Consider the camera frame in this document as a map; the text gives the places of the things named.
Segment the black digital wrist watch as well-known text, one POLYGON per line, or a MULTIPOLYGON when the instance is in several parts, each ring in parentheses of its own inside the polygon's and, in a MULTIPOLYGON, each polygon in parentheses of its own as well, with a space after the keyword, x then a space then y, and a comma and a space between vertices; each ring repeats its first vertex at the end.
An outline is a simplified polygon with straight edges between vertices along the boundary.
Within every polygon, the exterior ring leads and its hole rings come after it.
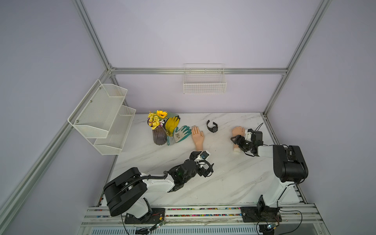
POLYGON ((212 133, 216 133, 218 131, 218 124, 215 122, 213 122, 211 126, 209 124, 210 124, 210 120, 207 120, 206 122, 207 129, 212 133))

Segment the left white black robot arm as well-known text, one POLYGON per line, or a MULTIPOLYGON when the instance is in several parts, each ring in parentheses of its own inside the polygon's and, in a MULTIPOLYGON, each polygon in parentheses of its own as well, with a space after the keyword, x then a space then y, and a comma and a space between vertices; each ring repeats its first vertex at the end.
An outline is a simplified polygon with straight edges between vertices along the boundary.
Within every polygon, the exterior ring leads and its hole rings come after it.
POLYGON ((180 190, 196 175, 209 177, 213 174, 213 164, 208 162, 208 151, 194 151, 182 164, 164 171, 162 175, 141 173, 132 167, 107 183, 103 192, 110 216, 128 213, 142 218, 152 213, 146 193, 172 193, 180 190))

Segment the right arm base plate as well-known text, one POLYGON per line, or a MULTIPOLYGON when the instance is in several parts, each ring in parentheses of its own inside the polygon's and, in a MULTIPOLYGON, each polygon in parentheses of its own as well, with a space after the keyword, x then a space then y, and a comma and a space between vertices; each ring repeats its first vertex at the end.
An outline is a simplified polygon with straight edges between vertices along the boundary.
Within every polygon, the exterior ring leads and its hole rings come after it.
POLYGON ((241 207, 240 210, 244 223, 282 222, 279 208, 266 207, 264 209, 258 209, 257 207, 241 207))

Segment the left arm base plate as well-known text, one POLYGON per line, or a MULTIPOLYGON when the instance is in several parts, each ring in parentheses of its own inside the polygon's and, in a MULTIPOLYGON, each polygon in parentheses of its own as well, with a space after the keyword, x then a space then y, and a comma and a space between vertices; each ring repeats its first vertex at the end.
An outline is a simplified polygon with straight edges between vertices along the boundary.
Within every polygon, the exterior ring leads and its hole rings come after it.
POLYGON ((165 217, 165 208, 151 208, 141 218, 136 218, 134 215, 127 213, 123 217, 123 221, 125 224, 156 224, 162 221, 162 217, 165 217))

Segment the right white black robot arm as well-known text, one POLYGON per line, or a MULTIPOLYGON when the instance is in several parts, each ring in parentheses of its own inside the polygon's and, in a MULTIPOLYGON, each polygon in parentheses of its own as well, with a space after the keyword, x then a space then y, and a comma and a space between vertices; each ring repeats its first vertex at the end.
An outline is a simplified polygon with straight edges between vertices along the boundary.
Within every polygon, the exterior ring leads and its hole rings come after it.
POLYGON ((242 151, 250 157, 272 159, 275 178, 267 192, 260 196, 257 210, 260 212, 277 210, 285 192, 308 177, 308 167, 301 148, 288 145, 266 145, 261 131, 245 129, 241 126, 233 128, 232 135, 230 140, 234 144, 234 151, 242 151))

